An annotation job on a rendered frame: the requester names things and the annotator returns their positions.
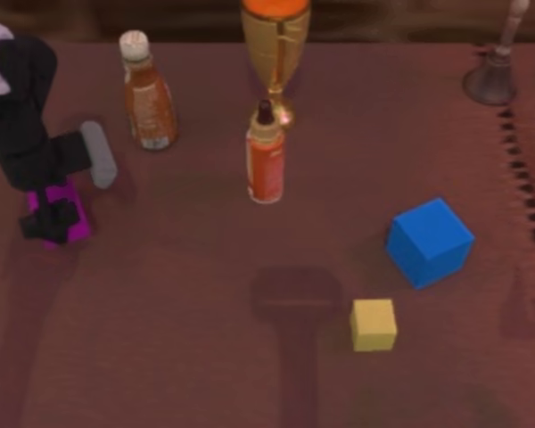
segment tabletop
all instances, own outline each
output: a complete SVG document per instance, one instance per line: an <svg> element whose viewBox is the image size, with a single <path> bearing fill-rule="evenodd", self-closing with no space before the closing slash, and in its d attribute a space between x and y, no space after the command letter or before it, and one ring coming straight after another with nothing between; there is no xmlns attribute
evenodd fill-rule
<svg viewBox="0 0 535 428"><path fill-rule="evenodd" d="M118 47L53 47L48 128L99 119L120 175L107 191L76 177L95 235L45 251L21 239L24 197L0 172L0 428L289 428L285 400L296 428L535 427L523 297L535 250L504 109L462 93L476 48L308 45L290 86L284 198L259 206L244 135L261 91L243 45L153 47L180 119L177 144L159 153L128 133ZM523 87L535 47L515 53L533 61L515 64ZM526 86L511 107L520 133L535 120ZM419 292L383 241L393 216L438 196L477 242L462 272ZM288 284L284 295L305 283L341 295L316 349L281 347L281 329L256 317L261 278ZM349 304L374 297L393 299L398 342L356 354ZM298 325L307 337L312 326ZM297 384L279 371L293 355Z"/></svg>

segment purple block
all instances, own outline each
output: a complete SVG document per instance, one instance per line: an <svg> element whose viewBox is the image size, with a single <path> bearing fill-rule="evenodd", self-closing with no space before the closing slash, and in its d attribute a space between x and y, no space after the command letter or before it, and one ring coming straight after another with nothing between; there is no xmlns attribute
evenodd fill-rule
<svg viewBox="0 0 535 428"><path fill-rule="evenodd" d="M75 206L78 209L79 222L70 227L70 230L68 231L69 243L78 241L80 239L88 238L91 235L91 226L87 221L86 213L83 211L83 205L79 200L79 196L75 190L75 187L69 179L67 180L66 185L52 185L45 189L45 193L49 202L59 201L60 199L67 199L68 201L75 203ZM28 192L27 195L29 209L31 211L36 210L38 206L36 193ZM49 250L57 248L58 245L50 241L45 241L45 247Z"/></svg>

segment orange lamp shade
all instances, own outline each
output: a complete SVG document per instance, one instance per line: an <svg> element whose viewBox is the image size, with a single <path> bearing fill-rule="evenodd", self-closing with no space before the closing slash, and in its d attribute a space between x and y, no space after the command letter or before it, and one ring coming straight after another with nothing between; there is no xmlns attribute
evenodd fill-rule
<svg viewBox="0 0 535 428"><path fill-rule="evenodd" d="M284 19L307 9L309 0L243 0L243 7L258 16Z"/></svg>

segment black bottle cap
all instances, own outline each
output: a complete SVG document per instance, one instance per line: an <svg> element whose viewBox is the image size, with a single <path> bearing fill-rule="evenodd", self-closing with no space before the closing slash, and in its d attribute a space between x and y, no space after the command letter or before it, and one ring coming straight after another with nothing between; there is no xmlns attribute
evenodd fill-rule
<svg viewBox="0 0 535 428"><path fill-rule="evenodd" d="M276 121L274 109L269 100L261 100L259 102L257 121L260 125L271 125Z"/></svg>

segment blue block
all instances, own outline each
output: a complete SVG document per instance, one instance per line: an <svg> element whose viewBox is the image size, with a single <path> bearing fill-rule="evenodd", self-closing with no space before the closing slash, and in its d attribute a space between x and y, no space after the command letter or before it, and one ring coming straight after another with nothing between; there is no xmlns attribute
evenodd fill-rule
<svg viewBox="0 0 535 428"><path fill-rule="evenodd" d="M394 218L386 251L408 281L421 289L461 269L474 239L438 198Z"/></svg>

